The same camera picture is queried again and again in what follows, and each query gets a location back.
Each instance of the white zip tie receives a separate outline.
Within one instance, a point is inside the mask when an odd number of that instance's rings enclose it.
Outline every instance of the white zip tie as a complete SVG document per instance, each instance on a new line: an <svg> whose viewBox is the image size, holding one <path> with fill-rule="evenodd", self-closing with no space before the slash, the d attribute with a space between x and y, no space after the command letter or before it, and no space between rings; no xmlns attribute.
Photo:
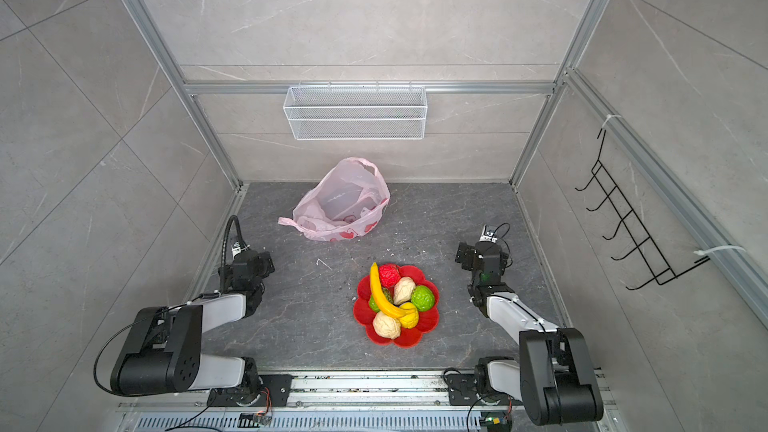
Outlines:
<svg viewBox="0 0 768 432"><path fill-rule="evenodd" d="M621 117L621 116L612 116L611 114L608 114L605 116L605 121L603 122L603 125L600 126L601 129L605 129L605 124L608 123L609 120L613 119L614 117Z"/></svg>
<svg viewBox="0 0 768 432"><path fill-rule="evenodd" d="M732 248L733 250L741 250L742 252L746 252L746 249L744 247L739 247L738 245L718 245L717 247L708 248L707 250L694 250L694 254L705 256L706 254L709 254L710 252L716 252L718 250L726 250L728 248Z"/></svg>

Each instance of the black hook rack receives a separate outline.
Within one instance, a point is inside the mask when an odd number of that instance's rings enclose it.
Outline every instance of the black hook rack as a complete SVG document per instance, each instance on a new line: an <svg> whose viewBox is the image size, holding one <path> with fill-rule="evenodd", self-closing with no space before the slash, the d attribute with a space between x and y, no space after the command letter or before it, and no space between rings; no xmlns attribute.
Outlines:
<svg viewBox="0 0 768 432"><path fill-rule="evenodd" d="M648 232L648 229L645 227L645 224L643 224L642 218L640 218L638 213L634 210L634 207L627 200L627 197L624 195L624 192L621 191L621 188L619 188L618 184L616 183L616 181L614 180L614 178L612 177L612 175L610 174L608 169L605 168L605 165L600 160L600 156L603 153L603 144L605 144L605 129L601 129L600 130L600 133L598 134L598 140L600 140L600 150L598 151L598 159L594 162L594 165L590 169L590 173L591 173L592 177L589 179L589 182L587 182L586 186L584 186L582 188L579 188L579 187L575 187L575 188L576 188L576 190L582 192L583 190L586 190L586 188L590 186L592 181L594 181L598 185L600 185L600 189L602 189L603 194L605 194L605 198L603 198L603 201L600 202L600 204L597 207L595 207L595 208L587 207L587 210L589 210L590 212L596 212L597 210L600 209L600 207L603 206L603 204L608 202L611 205L611 207L613 207L614 211L616 212L616 215L619 216L619 224L616 225L616 230L614 230L613 235L611 235L610 237L606 237L605 235L603 235L603 238L605 240L613 240L616 237L616 235L618 234L619 229L621 228L621 226L624 226L624 228L627 230L627 234L629 234L630 238L632 239L632 243L634 244L634 247L632 247L632 249L629 250L629 252L624 254L622 257L611 257L611 258L613 260L615 260L615 261L624 260L627 257L629 257L629 255L632 252L638 251L640 256L643 258L643 262L645 262L646 266L648 266L648 271L650 272L651 278L649 278L646 282L643 282L642 284L640 284L637 287L627 287L627 290L631 290L631 291L639 290L639 289L645 287L646 285L648 285L649 283L651 283L653 281L656 281L656 283L658 285L664 285L664 284L666 284L666 283L668 283L670 281L673 281L676 278L678 278L678 277L680 277L680 276L682 276L682 275L684 275L684 274L694 270L699 265L707 263L710 260L710 258L709 257L702 257L702 258L697 259L692 266L688 267L687 269L685 269L682 272L678 273L674 269L672 269L672 266L668 263L667 258L662 253L661 249L657 245L657 243L654 240L654 238L650 235L650 232ZM605 171L605 174L608 176L608 178L610 179L610 182L613 184L612 186L611 185L607 186L606 184L603 184L600 181L600 178L598 177L598 173L600 172L600 170ZM618 192L619 194L621 194L621 197L624 199L624 201L629 206L629 212L627 212L626 214L622 215L621 212L619 212L618 207L614 203L614 200L611 198L611 195L613 195L614 192ZM640 224L640 226L643 228L643 231L645 232L646 237L643 240L639 241L639 242L638 242L638 239L632 233L632 231L629 229L629 226L627 226L627 219L630 216L634 216L634 218L637 219L638 223ZM656 248L656 251L658 252L659 256L661 256L661 259L664 261L665 268L664 268L664 270L662 270L659 273L655 273L654 272L654 268L651 267L650 264L648 263L648 257L646 257L646 252L643 252L643 249L640 248L643 244L645 244L648 241L650 241L650 244L653 245ZM661 276L666 274L667 272L671 273L671 277L669 277L669 275L667 275L666 278L662 278Z"/></svg>

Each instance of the black wire rack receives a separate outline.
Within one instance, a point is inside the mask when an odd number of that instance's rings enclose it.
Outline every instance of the black wire rack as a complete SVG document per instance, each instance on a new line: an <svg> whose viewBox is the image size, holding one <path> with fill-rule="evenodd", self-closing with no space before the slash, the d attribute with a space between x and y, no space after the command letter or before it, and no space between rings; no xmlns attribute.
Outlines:
<svg viewBox="0 0 768 432"><path fill-rule="evenodd" d="M576 190L582 192L586 190L587 187L589 187L592 182L597 183L600 186L600 189L603 191L603 194L605 194L605 198L603 198L603 201L600 202L600 204L597 207L595 208L587 207L587 210L589 210L590 212L596 212L597 210L600 209L600 207L602 207L607 202L610 204L610 206L616 212L616 215L619 217L619 224L616 225L616 229L614 230L614 233L609 237L606 237L605 235L603 235L603 238L605 240L613 240L614 238L616 238L616 235L618 234L619 229L621 229L621 226L624 226L624 229L626 229L627 234L629 234L630 238L632 239L632 243L634 244L634 247L632 247L632 249L629 250L629 252L622 255L621 257L611 257L611 258L615 261L624 260L627 257L629 257L630 254L637 251L640 254L640 256L643 258L643 262L645 262L646 266L648 266L648 271L650 272L651 277L646 282L643 282L637 287L627 286L627 290L636 291L654 281L656 281L658 285L664 285L694 270L699 265L707 263L710 260L710 258L702 257L697 259L693 265L691 265L690 267L688 267L682 272L676 272L674 269L672 269L672 266L667 261L667 258L662 253L661 249L657 245L654 238L650 235L650 232L648 232L648 229L646 228L645 224L643 224L643 219L634 210L634 207L627 200L627 197L624 195L624 192L622 192L621 188L618 186L618 184L616 183L616 181L614 180L614 178L612 177L608 169L605 167L605 164L603 164L602 161L600 160L600 156L603 153L603 144L605 144L605 129L600 130L600 133L598 134L598 140L600 140L600 150L598 151L598 159L594 162L594 165L590 169L592 177L589 179L589 182L587 182L586 186L582 188L576 187ZM600 171L605 172L605 175L610 180L610 182L606 179L600 180L600 178L598 177L598 174L600 173ZM628 212L622 214L619 211L619 207L616 206L616 202L611 197L611 196L616 196L616 194L619 194L627 203L629 207ZM643 234L645 235L645 237L640 241L638 241L639 237L636 237L635 234L633 234L632 231L630 230L630 227L627 225L627 220L629 220L630 218L634 218L635 220L637 220L637 222L640 224L640 226L643 229ZM649 251L648 250L644 251L642 249L642 246L645 244L648 244L647 247L652 246L653 248L655 248L656 252L661 257L661 261L663 263L661 266L663 270L661 270L661 272L656 273L654 271L654 267L650 265L648 261Z"/></svg>

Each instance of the red bowl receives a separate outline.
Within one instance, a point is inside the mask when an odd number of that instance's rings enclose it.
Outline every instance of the red bowl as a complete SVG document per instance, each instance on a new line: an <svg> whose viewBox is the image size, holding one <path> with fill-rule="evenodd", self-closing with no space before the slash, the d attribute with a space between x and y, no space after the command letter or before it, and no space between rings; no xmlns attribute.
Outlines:
<svg viewBox="0 0 768 432"><path fill-rule="evenodd" d="M412 278L416 285L427 286L435 295L435 305L427 312L418 312L418 324L414 328L400 328L400 337L397 339L381 337L373 330L373 319L376 316L376 312L372 311L368 305L368 301L371 300L371 281L369 275L363 277L357 285L357 300L352 308L352 315L355 316L355 320L360 325L366 328L366 334L374 344L395 344L398 347L411 348L422 340L424 334L435 330L438 322L440 322L440 313L437 310L437 304L440 302L440 292L438 292L435 284L424 277L424 272L418 267L403 265L399 270L401 277Z"/></svg>

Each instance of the pink plastic bag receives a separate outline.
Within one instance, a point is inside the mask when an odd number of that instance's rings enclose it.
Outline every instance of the pink plastic bag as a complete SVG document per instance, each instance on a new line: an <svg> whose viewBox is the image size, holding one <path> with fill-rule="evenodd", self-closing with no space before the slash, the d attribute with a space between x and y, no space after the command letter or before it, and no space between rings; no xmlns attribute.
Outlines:
<svg viewBox="0 0 768 432"><path fill-rule="evenodd" d="M293 220L280 217L277 223L311 240L335 242L370 232L387 204L389 189L379 168L364 158L344 158L301 199Z"/></svg>

